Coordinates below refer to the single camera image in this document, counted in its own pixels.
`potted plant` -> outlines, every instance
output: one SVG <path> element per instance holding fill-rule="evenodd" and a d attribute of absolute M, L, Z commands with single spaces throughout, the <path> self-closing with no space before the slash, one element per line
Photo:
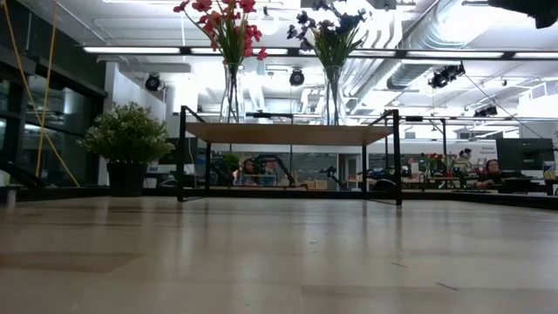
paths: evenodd
<path fill-rule="evenodd" d="M 112 196 L 140 196 L 147 165 L 168 154 L 165 122 L 150 119 L 150 108 L 134 102 L 117 106 L 95 120 L 78 144 L 107 161 Z"/>

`spotlight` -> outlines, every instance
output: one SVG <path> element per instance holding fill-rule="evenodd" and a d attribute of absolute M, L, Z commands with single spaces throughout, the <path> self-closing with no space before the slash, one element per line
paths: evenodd
<path fill-rule="evenodd" d="M 442 70 L 434 72 L 434 76 L 428 80 L 428 85 L 432 88 L 444 88 L 463 74 L 465 74 L 463 63 L 460 65 L 444 66 Z"/>
<path fill-rule="evenodd" d="M 487 109 L 487 115 L 490 116 L 494 116 L 494 115 L 498 115 L 498 109 L 496 109 L 496 106 L 489 106 Z"/>
<path fill-rule="evenodd" d="M 158 92 L 163 89 L 163 84 L 160 81 L 158 73 L 149 73 L 149 78 L 146 80 L 146 89 L 150 92 Z"/>
<path fill-rule="evenodd" d="M 294 69 L 290 74 L 289 82 L 292 86 L 300 86 L 304 84 L 304 74 L 301 69 Z"/>
<path fill-rule="evenodd" d="M 482 107 L 475 111 L 473 117 L 474 118 L 484 118 L 484 117 L 492 117 L 498 115 L 498 109 L 496 106 L 491 105 L 488 107 Z"/>

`red flower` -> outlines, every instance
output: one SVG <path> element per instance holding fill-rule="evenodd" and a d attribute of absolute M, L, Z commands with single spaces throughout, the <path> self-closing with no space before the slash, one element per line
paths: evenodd
<path fill-rule="evenodd" d="M 195 3 L 192 3 L 192 8 L 199 12 L 207 12 L 211 9 L 211 0 L 195 0 Z"/>
<path fill-rule="evenodd" d="M 241 12 L 236 12 L 236 15 L 234 14 L 234 12 L 229 12 L 227 14 L 227 18 L 228 19 L 241 19 Z"/>
<path fill-rule="evenodd" d="M 219 21 L 221 21 L 222 15 L 219 14 L 217 11 L 212 11 L 210 17 L 215 22 L 215 24 L 218 24 Z"/>
<path fill-rule="evenodd" d="M 255 0 L 241 0 L 240 7 L 244 13 L 255 12 Z"/>
<path fill-rule="evenodd" d="M 222 2 L 226 5 L 230 5 L 230 3 L 232 3 L 233 8 L 236 8 L 236 0 L 222 0 Z"/>
<path fill-rule="evenodd" d="M 208 16 L 202 16 L 200 17 L 198 24 L 205 24 L 207 21 L 208 21 Z"/>
<path fill-rule="evenodd" d="M 255 38 L 256 42 L 260 42 L 260 38 L 262 37 L 262 32 L 258 30 L 258 27 L 256 25 L 252 25 L 250 26 L 250 28 L 252 29 L 251 31 L 252 37 Z"/>
<path fill-rule="evenodd" d="M 211 37 L 214 35 L 213 29 L 213 23 L 206 23 L 205 25 L 203 25 L 202 29 L 209 34 Z"/>
<path fill-rule="evenodd" d="M 252 57 L 253 54 L 254 54 L 254 49 L 252 49 L 252 47 L 248 47 L 248 49 L 244 49 L 244 57 L 246 58 Z"/>
<path fill-rule="evenodd" d="M 184 9 L 186 9 L 186 6 L 190 3 L 190 0 L 188 1 L 182 1 L 182 3 L 179 6 L 175 6 L 173 11 L 176 13 L 180 13 L 182 11 L 184 11 Z"/>
<path fill-rule="evenodd" d="M 260 53 L 258 53 L 258 60 L 262 61 L 262 60 L 264 60 L 265 58 L 268 57 L 268 53 L 265 50 L 266 50 L 266 48 L 262 47 L 262 49 L 260 50 Z"/>
<path fill-rule="evenodd" d="M 252 39 L 251 38 L 246 38 L 244 40 L 244 50 L 246 50 L 248 48 L 252 48 Z"/>

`glass vase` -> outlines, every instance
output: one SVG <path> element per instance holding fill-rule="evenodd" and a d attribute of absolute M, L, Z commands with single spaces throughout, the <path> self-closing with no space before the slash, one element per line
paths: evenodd
<path fill-rule="evenodd" d="M 225 92 L 221 100 L 220 123 L 244 123 L 246 108 L 242 94 L 243 66 L 238 64 L 225 65 Z"/>
<path fill-rule="evenodd" d="M 341 95 L 343 67 L 328 66 L 323 69 L 325 77 L 325 104 L 322 109 L 322 125 L 344 126 L 347 124 L 346 104 Z"/>

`yellow cable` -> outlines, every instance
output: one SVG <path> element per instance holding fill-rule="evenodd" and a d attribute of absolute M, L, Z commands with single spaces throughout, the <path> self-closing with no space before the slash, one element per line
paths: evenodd
<path fill-rule="evenodd" d="M 21 65 L 21 59 L 19 57 L 19 52 L 17 50 L 16 37 L 14 36 L 14 30 L 11 27 L 10 12 L 8 11 L 8 0 L 5 0 L 3 2 L 3 11 L 4 11 L 4 14 L 6 15 L 6 22 L 8 22 L 8 29 L 10 31 L 11 44 L 13 46 L 14 53 L 16 54 L 17 66 L 19 67 L 19 72 L 21 73 L 21 77 L 22 77 L 22 80 L 24 82 L 25 90 L 27 91 L 27 95 L 29 96 L 29 100 L 30 100 L 31 104 L 33 105 L 33 111 L 35 112 L 35 116 L 37 117 L 37 120 L 39 121 L 41 127 L 44 127 L 44 123 L 42 123 L 42 121 L 41 121 L 41 119 L 38 115 L 37 106 L 35 106 L 35 101 L 33 100 L 33 95 L 31 94 L 31 89 L 29 88 L 29 85 L 27 84 L 27 78 L 25 77 L 24 68 Z M 60 154 L 58 153 L 57 149 L 54 147 L 54 144 L 52 143 L 52 140 L 51 140 L 51 137 L 49 136 L 49 134 L 45 133 L 44 137 L 51 144 L 52 151 L 58 157 L 58 160 L 60 160 L 60 163 L 62 164 L 62 166 L 66 170 L 66 173 L 68 173 L 68 175 L 70 175 L 71 179 L 76 184 L 76 187 L 79 188 L 78 181 L 76 180 L 76 178 L 73 177 L 70 170 L 68 169 L 68 167 L 66 166 L 66 164 L 62 160 L 62 157 L 60 157 Z"/>
<path fill-rule="evenodd" d="M 37 154 L 37 169 L 35 176 L 39 177 L 39 170 L 41 169 L 41 153 L 43 151 L 43 137 L 44 137 L 44 118 L 46 116 L 46 107 L 49 98 L 49 85 L 51 84 L 51 68 L 52 68 L 52 55 L 54 55 L 54 39 L 56 38 L 56 17 L 58 14 L 58 4 L 54 2 L 54 18 L 52 19 L 52 37 L 51 37 L 51 51 L 49 52 L 49 67 L 46 70 L 46 89 L 44 89 L 44 102 L 43 102 L 43 116 L 41 117 L 41 137 L 38 142 Z"/>

